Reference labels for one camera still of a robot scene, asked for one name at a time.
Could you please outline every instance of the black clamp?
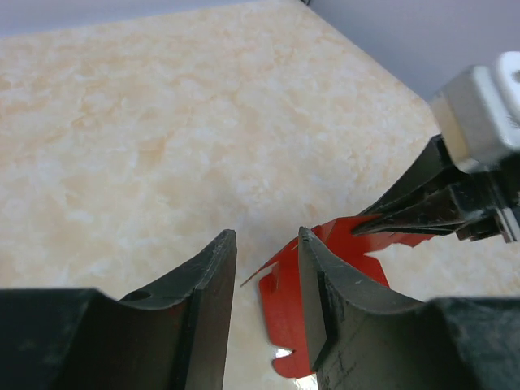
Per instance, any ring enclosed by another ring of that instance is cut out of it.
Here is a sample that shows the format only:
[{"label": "black clamp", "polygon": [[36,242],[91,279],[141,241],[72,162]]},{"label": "black clamp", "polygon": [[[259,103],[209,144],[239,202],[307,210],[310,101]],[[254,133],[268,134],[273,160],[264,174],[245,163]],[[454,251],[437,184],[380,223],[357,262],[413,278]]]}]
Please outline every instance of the black clamp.
[{"label": "black clamp", "polygon": [[481,240],[502,234],[520,240],[520,156],[513,155],[488,172],[459,171],[441,135],[432,137],[405,174],[361,215],[377,219],[354,234],[404,232]]}]

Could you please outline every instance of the red plastic part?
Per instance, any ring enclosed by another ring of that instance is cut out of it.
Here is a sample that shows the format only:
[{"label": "red plastic part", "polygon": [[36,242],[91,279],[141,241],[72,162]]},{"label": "red plastic part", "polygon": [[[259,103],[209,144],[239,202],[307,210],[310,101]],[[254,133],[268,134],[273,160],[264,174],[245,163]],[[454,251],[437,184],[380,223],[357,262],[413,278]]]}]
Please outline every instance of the red plastic part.
[{"label": "red plastic part", "polygon": [[[313,227],[312,231],[336,256],[388,287],[381,264],[366,253],[385,249],[395,243],[414,247],[433,236],[403,233],[376,233],[364,236],[351,234],[352,229],[358,224],[373,218],[374,216],[338,218]],[[285,378],[302,378],[312,374],[312,371],[309,367],[306,326],[301,303],[298,239],[295,238],[285,245],[255,275],[270,266],[273,266],[271,273],[258,282],[267,331],[274,345],[292,350],[288,356],[275,358],[273,367]]]}]

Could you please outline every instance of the screw hole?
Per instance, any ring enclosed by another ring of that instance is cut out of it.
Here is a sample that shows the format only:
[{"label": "screw hole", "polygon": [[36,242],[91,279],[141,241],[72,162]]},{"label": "screw hole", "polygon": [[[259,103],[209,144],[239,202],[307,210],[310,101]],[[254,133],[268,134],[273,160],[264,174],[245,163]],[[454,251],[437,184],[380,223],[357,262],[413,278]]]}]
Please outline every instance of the screw hole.
[{"label": "screw hole", "polygon": [[123,301],[142,301],[143,299],[150,298],[152,294],[144,290],[132,291],[125,295]]}]

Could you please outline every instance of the marble countertop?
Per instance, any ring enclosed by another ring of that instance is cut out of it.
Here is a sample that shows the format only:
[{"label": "marble countertop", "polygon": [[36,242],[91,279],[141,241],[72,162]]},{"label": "marble countertop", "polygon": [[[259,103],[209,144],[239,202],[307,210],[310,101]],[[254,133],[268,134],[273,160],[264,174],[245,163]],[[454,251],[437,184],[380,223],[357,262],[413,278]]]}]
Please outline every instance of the marble countertop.
[{"label": "marble countertop", "polygon": [[[427,104],[297,0],[0,41],[0,285],[113,297],[236,229],[226,389],[271,369],[247,276],[376,200],[437,133]],[[520,293],[500,237],[379,253],[410,296]]]}]

